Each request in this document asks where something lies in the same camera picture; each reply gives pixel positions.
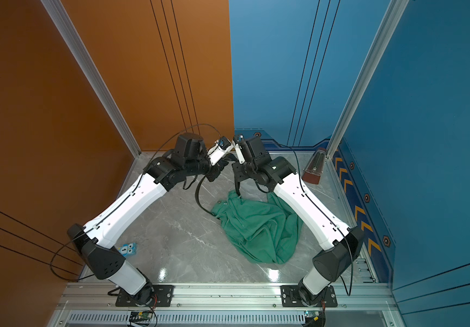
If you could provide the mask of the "light blue toy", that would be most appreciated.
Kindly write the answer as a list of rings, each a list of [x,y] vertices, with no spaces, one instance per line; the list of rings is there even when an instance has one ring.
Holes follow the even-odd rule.
[[[119,252],[124,257],[135,256],[137,253],[137,244],[136,243],[129,243],[124,244],[119,248]]]

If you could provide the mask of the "green trousers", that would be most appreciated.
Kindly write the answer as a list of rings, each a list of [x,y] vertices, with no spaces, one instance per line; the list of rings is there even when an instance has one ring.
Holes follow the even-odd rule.
[[[235,191],[212,208],[229,242],[255,264],[285,264],[296,251],[302,227],[299,215],[275,193],[265,202]]]

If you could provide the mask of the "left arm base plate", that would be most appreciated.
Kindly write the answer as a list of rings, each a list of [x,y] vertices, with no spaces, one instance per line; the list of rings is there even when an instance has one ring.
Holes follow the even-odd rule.
[[[131,295],[121,287],[118,287],[108,292],[108,294],[116,296],[116,307],[169,307],[174,295],[174,286],[161,284],[148,285],[135,295]]]

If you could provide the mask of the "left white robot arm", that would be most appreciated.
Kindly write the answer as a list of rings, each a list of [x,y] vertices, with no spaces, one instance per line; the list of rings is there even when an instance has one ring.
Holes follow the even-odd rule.
[[[105,211],[83,226],[71,226],[67,234],[94,276],[114,283],[137,306],[151,305],[152,283],[116,249],[116,241],[150,205],[187,177],[204,175],[215,180],[233,148],[234,142],[226,137],[207,149],[201,136],[183,133],[175,147],[150,160],[133,185]]]

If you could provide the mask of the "brown wooden metronome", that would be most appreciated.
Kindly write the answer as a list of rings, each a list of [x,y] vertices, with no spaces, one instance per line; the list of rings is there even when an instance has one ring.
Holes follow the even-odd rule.
[[[302,180],[309,184],[319,185],[323,174],[325,159],[326,149],[318,148],[309,159],[302,175]]]

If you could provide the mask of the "green circuit board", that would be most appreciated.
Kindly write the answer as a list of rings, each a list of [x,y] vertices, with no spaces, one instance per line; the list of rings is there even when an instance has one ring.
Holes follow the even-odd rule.
[[[325,325],[326,325],[326,312],[325,311],[304,312],[303,326],[325,326]]]
[[[129,322],[135,324],[150,324],[154,320],[154,314],[151,311],[132,311],[129,316]]]

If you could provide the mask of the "left green circuit board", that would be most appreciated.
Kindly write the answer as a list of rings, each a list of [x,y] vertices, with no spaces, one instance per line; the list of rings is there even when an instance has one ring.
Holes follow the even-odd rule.
[[[129,316],[129,322],[135,324],[150,324],[154,320],[154,314],[151,311],[132,311]]]

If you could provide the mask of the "aluminium mounting rail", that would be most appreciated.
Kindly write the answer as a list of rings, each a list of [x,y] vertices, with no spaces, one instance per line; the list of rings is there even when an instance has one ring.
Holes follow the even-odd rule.
[[[384,283],[359,283],[351,295],[333,285],[338,306],[284,307],[279,283],[161,283],[173,285],[169,307],[116,307],[114,287],[70,283],[49,326],[302,326],[304,312],[325,311],[326,326],[404,326]],[[150,324],[129,322],[132,311],[151,311]]]

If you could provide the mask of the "aluminium corner post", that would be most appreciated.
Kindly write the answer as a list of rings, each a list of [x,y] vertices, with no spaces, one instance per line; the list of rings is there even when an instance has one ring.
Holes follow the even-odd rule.
[[[326,159],[332,159],[341,143],[349,124],[360,105],[360,102],[371,82],[371,79],[383,57],[384,52],[404,14],[409,0],[390,1],[381,24],[375,34],[360,73],[349,94],[345,107],[339,117],[328,144]]]
[[[64,5],[58,0],[42,0],[46,12],[68,46],[71,54],[88,80],[128,150],[137,158],[142,150],[100,74],[93,58],[70,19]]]

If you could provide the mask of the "right green circuit board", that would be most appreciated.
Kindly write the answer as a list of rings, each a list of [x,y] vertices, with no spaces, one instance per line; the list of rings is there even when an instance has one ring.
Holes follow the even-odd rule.
[[[304,312],[303,326],[325,326],[325,325],[326,325],[326,312],[325,311]]]

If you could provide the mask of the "right aluminium corner post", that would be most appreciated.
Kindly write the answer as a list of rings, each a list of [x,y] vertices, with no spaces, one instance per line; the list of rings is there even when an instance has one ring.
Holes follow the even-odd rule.
[[[332,159],[341,143],[349,124],[360,105],[360,102],[371,82],[371,79],[383,57],[384,52],[404,14],[409,0],[390,1],[381,24],[375,34],[360,73],[349,94],[345,107],[339,117],[328,144],[326,159]]]

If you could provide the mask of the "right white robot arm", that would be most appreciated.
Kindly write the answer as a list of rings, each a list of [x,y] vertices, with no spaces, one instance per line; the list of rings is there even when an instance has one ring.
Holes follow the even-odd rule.
[[[267,187],[299,216],[322,250],[313,267],[298,284],[298,297],[307,307],[318,306],[326,289],[336,282],[360,255],[364,233],[350,227],[329,210],[306,186],[300,173],[283,157],[272,158],[259,136],[234,136],[237,162],[232,165],[236,190],[252,179]]]

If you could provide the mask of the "left aluminium corner post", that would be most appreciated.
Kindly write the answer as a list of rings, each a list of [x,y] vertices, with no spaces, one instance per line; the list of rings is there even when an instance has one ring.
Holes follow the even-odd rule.
[[[137,158],[142,150],[100,74],[93,58],[70,19],[64,5],[58,0],[42,0],[46,12],[68,46],[71,54],[88,80],[128,150]]]

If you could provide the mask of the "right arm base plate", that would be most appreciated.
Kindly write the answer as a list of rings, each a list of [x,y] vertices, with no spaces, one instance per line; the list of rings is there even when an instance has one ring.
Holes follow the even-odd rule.
[[[299,285],[280,286],[282,306],[284,307],[326,307],[336,308],[338,302],[332,286],[325,287],[319,294],[311,294]]]

